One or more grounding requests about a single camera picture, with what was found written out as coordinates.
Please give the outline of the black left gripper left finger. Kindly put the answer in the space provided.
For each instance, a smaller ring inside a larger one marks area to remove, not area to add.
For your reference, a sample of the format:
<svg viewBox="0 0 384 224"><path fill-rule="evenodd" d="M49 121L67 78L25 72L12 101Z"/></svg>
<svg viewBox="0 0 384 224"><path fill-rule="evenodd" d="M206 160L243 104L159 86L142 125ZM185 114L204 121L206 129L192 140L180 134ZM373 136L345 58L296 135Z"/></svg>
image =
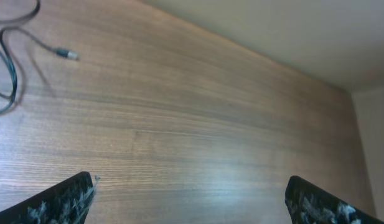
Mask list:
<svg viewBox="0 0 384 224"><path fill-rule="evenodd" d="M0 212L7 224L84 224L100 177L83 171Z"/></svg>

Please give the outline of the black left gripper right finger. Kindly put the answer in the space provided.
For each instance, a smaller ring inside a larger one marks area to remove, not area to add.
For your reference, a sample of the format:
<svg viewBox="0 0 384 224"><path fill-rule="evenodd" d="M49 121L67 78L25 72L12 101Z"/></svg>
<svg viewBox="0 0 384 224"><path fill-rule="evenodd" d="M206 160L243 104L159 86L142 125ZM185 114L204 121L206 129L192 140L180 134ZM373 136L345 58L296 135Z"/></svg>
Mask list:
<svg viewBox="0 0 384 224"><path fill-rule="evenodd" d="M384 224L297 175L289 179L285 204L293 224Z"/></svg>

